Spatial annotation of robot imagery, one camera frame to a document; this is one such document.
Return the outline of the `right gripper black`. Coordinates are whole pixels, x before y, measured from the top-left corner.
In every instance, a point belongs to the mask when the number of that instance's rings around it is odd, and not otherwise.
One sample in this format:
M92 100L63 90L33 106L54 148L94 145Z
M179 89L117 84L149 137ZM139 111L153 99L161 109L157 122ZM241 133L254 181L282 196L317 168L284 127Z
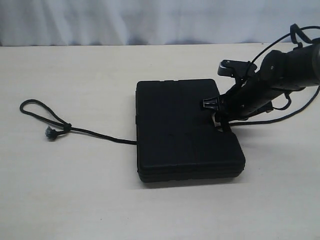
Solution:
M214 112L212 120L220 132L230 132L228 120L246 120L253 116L269 113L273 110L272 100L283 94L281 89L273 88L267 81L259 80L257 76L237 89L230 90L221 97L202 100L202 107L209 110L224 110Z

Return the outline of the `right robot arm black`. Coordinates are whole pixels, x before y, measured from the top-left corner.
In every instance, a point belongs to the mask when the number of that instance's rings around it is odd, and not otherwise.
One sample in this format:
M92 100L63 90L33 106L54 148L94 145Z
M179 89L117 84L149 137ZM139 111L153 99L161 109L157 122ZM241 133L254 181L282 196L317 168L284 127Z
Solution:
M272 50L260 67L253 62L225 59L220 62L219 76L234 78L235 84L224 94L202 100L201 108L211 110L219 129L229 132L232 126L248 125L249 118L276 109L272 101L281 95L292 103L291 93L320 85L320 45L311 43L289 52Z

